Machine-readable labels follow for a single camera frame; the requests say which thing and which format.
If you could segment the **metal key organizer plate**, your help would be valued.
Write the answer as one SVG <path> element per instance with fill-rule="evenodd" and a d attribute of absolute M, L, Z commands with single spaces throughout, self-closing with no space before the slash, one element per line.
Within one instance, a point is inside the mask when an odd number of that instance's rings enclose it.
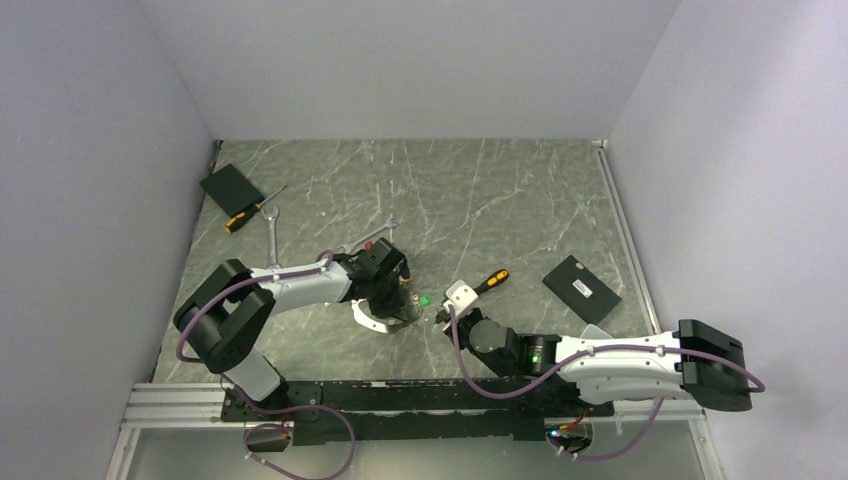
<path fill-rule="evenodd" d="M 415 302 L 410 302 L 401 308 L 398 316 L 377 317 L 370 311 L 367 300 L 353 300 L 351 302 L 354 321 L 371 331 L 381 334 L 394 334 L 417 321 L 422 309 Z"/>

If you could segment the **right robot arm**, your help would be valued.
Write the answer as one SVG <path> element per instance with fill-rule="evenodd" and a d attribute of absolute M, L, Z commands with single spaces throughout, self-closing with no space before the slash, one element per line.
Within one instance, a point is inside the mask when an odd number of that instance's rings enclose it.
<path fill-rule="evenodd" d="M 497 377 L 505 391 L 474 388 L 492 399 L 546 395 L 557 411 L 574 415 L 585 406 L 650 398 L 689 399 L 716 411 L 745 412 L 764 386 L 745 368 L 740 340 L 700 321 L 676 330 L 613 338 L 594 325 L 578 337 L 518 334 L 473 308 L 458 319 L 436 316 L 457 353 L 468 351 Z"/>

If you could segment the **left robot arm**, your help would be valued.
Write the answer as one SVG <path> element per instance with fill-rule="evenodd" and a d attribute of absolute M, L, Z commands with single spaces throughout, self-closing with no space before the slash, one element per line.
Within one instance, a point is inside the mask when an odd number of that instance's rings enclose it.
<path fill-rule="evenodd" d="M 176 356 L 230 381 L 258 417 L 272 420 L 286 409 L 288 385 L 256 346 L 268 320 L 306 306 L 349 303 L 358 324 L 393 333 L 421 314 L 410 278 L 406 256 L 385 238 L 354 253 L 325 250 L 315 262 L 289 268 L 250 269 L 227 260 L 175 313 Z"/>

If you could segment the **silver wrench near plate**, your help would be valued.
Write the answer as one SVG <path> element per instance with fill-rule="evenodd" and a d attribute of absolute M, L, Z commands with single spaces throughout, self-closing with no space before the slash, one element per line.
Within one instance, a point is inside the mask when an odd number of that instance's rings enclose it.
<path fill-rule="evenodd" d="M 384 231 L 396 228 L 399 223 L 400 220 L 396 216 L 390 215 L 382 224 L 378 225 L 367 233 L 361 234 L 358 237 L 354 237 L 352 240 L 349 240 L 348 242 L 340 245 L 338 247 L 338 251 L 341 253 L 352 253 L 361 244 L 366 243 L 368 240 Z"/>

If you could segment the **right orange black screwdriver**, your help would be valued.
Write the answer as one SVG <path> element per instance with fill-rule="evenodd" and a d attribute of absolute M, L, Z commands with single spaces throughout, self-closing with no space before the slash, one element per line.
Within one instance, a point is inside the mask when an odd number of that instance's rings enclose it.
<path fill-rule="evenodd" d="M 506 269 L 499 269 L 492 274 L 490 274 L 483 282 L 481 282 L 477 287 L 474 288 L 474 291 L 477 295 L 482 295 L 491 289 L 496 288 L 499 285 L 502 285 L 510 276 L 510 273 Z"/>

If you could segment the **orange black screwdriver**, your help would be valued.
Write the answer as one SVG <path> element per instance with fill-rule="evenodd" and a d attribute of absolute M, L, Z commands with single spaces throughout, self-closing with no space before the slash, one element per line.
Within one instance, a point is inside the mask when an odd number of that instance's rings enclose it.
<path fill-rule="evenodd" d="M 502 285 L 510 276 L 510 273 L 506 269 L 499 269 L 492 274 L 490 274 L 483 282 L 481 282 L 477 287 L 474 288 L 474 291 L 477 295 L 482 295 L 491 289 L 496 288 L 499 285 Z"/>
<path fill-rule="evenodd" d="M 250 207 L 247 207 L 243 212 L 240 212 L 237 215 L 235 215 L 234 217 L 232 217 L 225 224 L 225 231 L 227 233 L 232 234 L 232 233 L 237 232 L 241 228 L 243 228 L 245 226 L 245 224 L 249 220 L 251 220 L 253 218 L 253 216 L 255 214 L 257 214 L 265 204 L 267 204 L 271 199 L 273 199 L 275 196 L 277 196 L 279 193 L 281 193 L 286 188 L 287 188 L 287 185 L 284 184 L 281 188 L 279 188 L 277 191 L 275 191 L 274 193 L 269 195 L 264 200 L 260 201 L 259 203 L 255 203 Z"/>

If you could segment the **right black box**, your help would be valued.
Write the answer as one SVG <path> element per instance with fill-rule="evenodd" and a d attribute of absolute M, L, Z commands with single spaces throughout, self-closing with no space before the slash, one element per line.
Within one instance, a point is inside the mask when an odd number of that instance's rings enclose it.
<path fill-rule="evenodd" d="M 587 324 L 599 324 L 622 302 L 573 255 L 547 273 L 542 283 Z"/>

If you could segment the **black box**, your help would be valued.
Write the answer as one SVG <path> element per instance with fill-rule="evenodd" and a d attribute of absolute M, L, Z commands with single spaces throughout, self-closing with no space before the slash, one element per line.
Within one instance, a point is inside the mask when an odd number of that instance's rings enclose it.
<path fill-rule="evenodd" d="M 229 217 L 235 217 L 265 199 L 263 193 L 231 164 L 208 175 L 199 185 Z"/>
<path fill-rule="evenodd" d="M 599 324 L 622 302 L 573 255 L 547 273 L 542 283 L 587 324 Z"/>

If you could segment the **silver wrench left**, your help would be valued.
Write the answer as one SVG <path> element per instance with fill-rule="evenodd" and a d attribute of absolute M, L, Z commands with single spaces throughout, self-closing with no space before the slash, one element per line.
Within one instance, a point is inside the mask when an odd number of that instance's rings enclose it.
<path fill-rule="evenodd" d="M 276 236 L 276 223 L 277 218 L 279 216 L 279 209 L 275 205 L 265 205 L 260 209 L 260 215 L 263 218 L 266 224 L 266 239 L 267 239 L 267 268 L 274 269 L 279 268 L 280 264 L 278 261 L 278 253 L 277 253 L 277 236 Z"/>

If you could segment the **left orange black screwdriver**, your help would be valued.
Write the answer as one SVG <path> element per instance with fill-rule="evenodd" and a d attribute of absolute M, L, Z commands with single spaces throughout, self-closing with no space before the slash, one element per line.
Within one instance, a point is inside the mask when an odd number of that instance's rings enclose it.
<path fill-rule="evenodd" d="M 243 212 L 240 212 L 237 215 L 235 215 L 234 217 L 232 217 L 225 224 L 225 231 L 227 233 L 232 234 L 232 233 L 237 232 L 241 228 L 243 228 L 245 226 L 245 224 L 249 220 L 251 220 L 253 218 L 253 216 L 255 214 L 257 214 L 265 204 L 267 204 L 271 199 L 273 199 L 275 196 L 277 196 L 279 193 L 281 193 L 286 188 L 287 188 L 287 185 L 284 184 L 281 188 L 279 188 L 277 191 L 275 191 L 274 193 L 269 195 L 264 200 L 260 201 L 259 203 L 255 203 L 250 207 L 247 207 Z"/>

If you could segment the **left black box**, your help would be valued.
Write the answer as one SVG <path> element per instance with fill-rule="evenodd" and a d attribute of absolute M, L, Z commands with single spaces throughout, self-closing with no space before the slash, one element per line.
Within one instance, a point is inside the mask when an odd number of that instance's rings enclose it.
<path fill-rule="evenodd" d="M 263 193 L 231 164 L 208 175 L 199 185 L 229 217 L 235 217 L 265 199 Z"/>

